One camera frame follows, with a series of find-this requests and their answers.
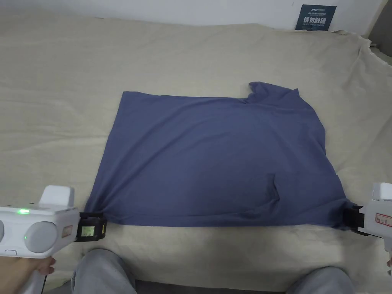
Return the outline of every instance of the bed sheet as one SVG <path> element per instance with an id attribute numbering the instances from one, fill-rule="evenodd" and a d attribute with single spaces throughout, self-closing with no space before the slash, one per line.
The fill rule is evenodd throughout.
<path id="1" fill-rule="evenodd" d="M 55 184 L 73 186 L 83 209 L 123 91 L 246 97 L 249 81 L 299 89 L 326 128 L 327 155 L 348 198 L 365 204 L 373 182 L 392 182 L 392 68 L 369 44 L 345 32 L 257 24 L 8 13 L 0 19 L 0 205 L 38 201 Z M 94 247 L 162 283 L 282 291 L 335 265 L 358 292 L 390 291 L 382 240 L 310 225 L 109 225 L 104 240 L 59 252 L 49 282 L 68 278 Z"/>

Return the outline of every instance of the human hand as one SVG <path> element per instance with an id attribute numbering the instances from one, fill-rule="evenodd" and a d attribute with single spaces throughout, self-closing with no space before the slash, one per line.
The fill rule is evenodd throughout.
<path id="1" fill-rule="evenodd" d="M 28 281 L 37 270 L 42 275 L 54 272 L 56 260 L 47 258 L 0 257 L 0 293 L 14 294 Z"/>
<path id="2" fill-rule="evenodd" d="M 387 261 L 387 266 L 391 267 L 391 264 L 392 264 L 392 258 Z"/>

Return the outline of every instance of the label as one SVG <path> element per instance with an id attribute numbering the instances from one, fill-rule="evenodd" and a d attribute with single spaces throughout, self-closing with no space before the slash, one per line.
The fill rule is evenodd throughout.
<path id="1" fill-rule="evenodd" d="M 376 223 L 392 227 L 392 217 L 385 214 L 376 213 Z"/>
<path id="2" fill-rule="evenodd" d="M 336 6 L 303 4 L 295 30 L 327 31 L 335 9 Z"/>
<path id="3" fill-rule="evenodd" d="M 61 238 L 65 238 L 72 234 L 72 226 L 64 227 L 63 232 L 61 234 Z"/>
<path id="4" fill-rule="evenodd" d="M 94 226 L 92 227 L 82 227 L 82 237 L 94 236 Z"/>

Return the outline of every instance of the white plastic device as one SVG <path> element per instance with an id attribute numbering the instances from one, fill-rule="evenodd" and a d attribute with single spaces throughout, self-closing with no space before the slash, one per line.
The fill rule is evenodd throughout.
<path id="1" fill-rule="evenodd" d="M 72 243 L 80 220 L 73 205 L 73 188 L 50 185 L 36 205 L 0 207 L 0 256 L 46 258 Z M 36 271 L 20 293 L 41 294 L 44 281 Z"/>
<path id="2" fill-rule="evenodd" d="M 359 210 L 364 214 L 358 231 L 384 239 L 385 251 L 392 257 L 392 184 L 375 183 L 372 200 Z"/>

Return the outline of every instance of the gray pants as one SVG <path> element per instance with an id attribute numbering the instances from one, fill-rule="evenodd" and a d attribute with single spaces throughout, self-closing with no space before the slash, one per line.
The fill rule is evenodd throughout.
<path id="1" fill-rule="evenodd" d="M 116 254 L 95 249 L 83 257 L 69 285 L 50 294 L 136 294 L 135 280 L 127 274 L 124 262 Z M 303 277 L 287 294 L 355 294 L 350 278 L 336 267 L 324 267 Z"/>

